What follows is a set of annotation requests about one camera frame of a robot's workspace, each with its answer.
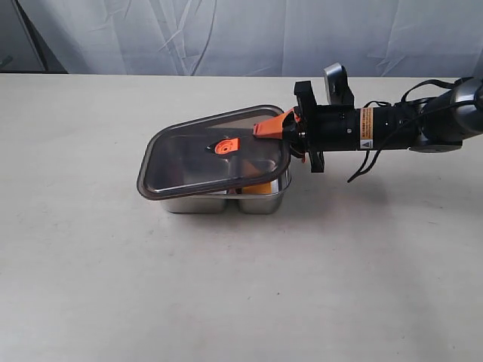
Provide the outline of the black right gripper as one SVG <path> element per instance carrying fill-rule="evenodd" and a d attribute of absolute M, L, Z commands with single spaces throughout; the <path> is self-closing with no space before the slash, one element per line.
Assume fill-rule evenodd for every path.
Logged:
<path fill-rule="evenodd" d="M 325 171 L 325 152 L 359 150 L 359 111 L 353 106 L 320 105 L 310 81 L 294 85 L 297 105 L 274 118 L 254 125 L 258 139 L 284 140 L 290 153 L 306 163 L 313 173 Z"/>

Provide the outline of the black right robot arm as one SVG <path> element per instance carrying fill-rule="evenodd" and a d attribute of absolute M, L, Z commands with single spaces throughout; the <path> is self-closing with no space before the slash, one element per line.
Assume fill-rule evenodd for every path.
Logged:
<path fill-rule="evenodd" d="M 370 101 L 359 109 L 345 75 L 325 81 L 328 104 L 317 104 L 310 81 L 299 81 L 294 87 L 297 105 L 255 124 L 253 130 L 254 137 L 282 140 L 294 157 L 308 158 L 313 173 L 324 172 L 324 152 L 365 152 L 353 174 L 357 178 L 368 173 L 385 150 L 451 152 L 482 133 L 480 78 L 425 80 L 418 85 L 434 85 L 445 92 L 415 100 L 403 95 L 396 103 Z"/>

